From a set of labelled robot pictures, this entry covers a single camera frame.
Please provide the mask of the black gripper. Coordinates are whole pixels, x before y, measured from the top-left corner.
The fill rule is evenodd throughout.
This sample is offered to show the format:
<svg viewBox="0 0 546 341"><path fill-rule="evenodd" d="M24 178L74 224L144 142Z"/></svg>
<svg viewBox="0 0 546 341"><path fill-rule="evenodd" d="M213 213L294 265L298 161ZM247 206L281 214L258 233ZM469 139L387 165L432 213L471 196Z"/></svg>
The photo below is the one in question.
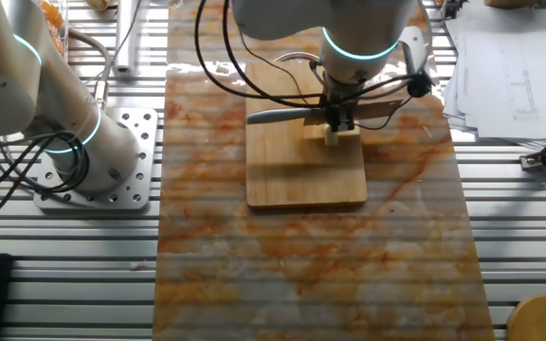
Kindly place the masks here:
<svg viewBox="0 0 546 341"><path fill-rule="evenodd" d="M322 107L328 108L326 120L332 133L352 131L355 128L352 110L357 105L357 99L348 99L348 97L356 92L356 86L337 84L323 87Z"/></svg>

